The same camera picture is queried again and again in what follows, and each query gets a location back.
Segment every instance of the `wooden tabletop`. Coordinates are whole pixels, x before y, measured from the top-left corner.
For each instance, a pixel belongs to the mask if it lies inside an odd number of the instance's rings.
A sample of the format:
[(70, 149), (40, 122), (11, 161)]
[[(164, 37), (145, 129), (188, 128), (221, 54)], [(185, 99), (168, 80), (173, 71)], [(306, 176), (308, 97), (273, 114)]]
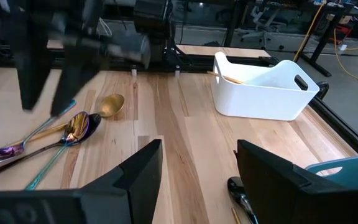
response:
[[(187, 52), (210, 47), (181, 46)], [(219, 49), (228, 55), (266, 56), (263, 50)], [(21, 109), (16, 70), (0, 68), (0, 147), (23, 138), (49, 117), (60, 71), (53, 70), (32, 113)], [(123, 110), (104, 119), (94, 135), (59, 158), (37, 189), (86, 185), (127, 159), (152, 139), (163, 140), (163, 169), (154, 223), (235, 223), (226, 181), (239, 175), (233, 150), (248, 140), (301, 167), (356, 153), (308, 106), (291, 122), (235, 118), (214, 109), (206, 74), (100, 72), (76, 96), (77, 105), (53, 125), (79, 111), (95, 113), (112, 93), (125, 99)], [(30, 153), (59, 140), (61, 133), (30, 142)], [(0, 174), (0, 190), (23, 189), (53, 156), (51, 149)]]

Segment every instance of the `black metal frame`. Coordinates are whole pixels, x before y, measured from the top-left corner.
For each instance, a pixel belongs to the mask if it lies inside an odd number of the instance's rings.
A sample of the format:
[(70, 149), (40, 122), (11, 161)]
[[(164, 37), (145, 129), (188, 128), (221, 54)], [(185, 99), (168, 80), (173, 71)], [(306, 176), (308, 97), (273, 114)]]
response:
[[(9, 46), (0, 45), (0, 49), (9, 50)], [(53, 67), (61, 68), (64, 59), (63, 49), (51, 49), (54, 57)], [(189, 73), (206, 73), (211, 71), (214, 65), (214, 55), (182, 55), (183, 60), (190, 60), (192, 65), (185, 63), (172, 65), (168, 63), (151, 63), (146, 70), (143, 66), (134, 64), (121, 58), (109, 58), (102, 70), (119, 70), (131, 71), (136, 69), (139, 72), (189, 72)], [(227, 59), (232, 63), (256, 65), (263, 67), (270, 67), (276, 65), (278, 60), (273, 57), (230, 57)], [(0, 61), (0, 67), (14, 67), (14, 62), (11, 57), (3, 58)], [(327, 122), (330, 127), (337, 132), (340, 137), (345, 140), (358, 153), (358, 133), (353, 130), (343, 119), (341, 119), (331, 108), (329, 108), (323, 101), (323, 97), (329, 89), (327, 83), (318, 83), (321, 91), (310, 101), (309, 105)]]

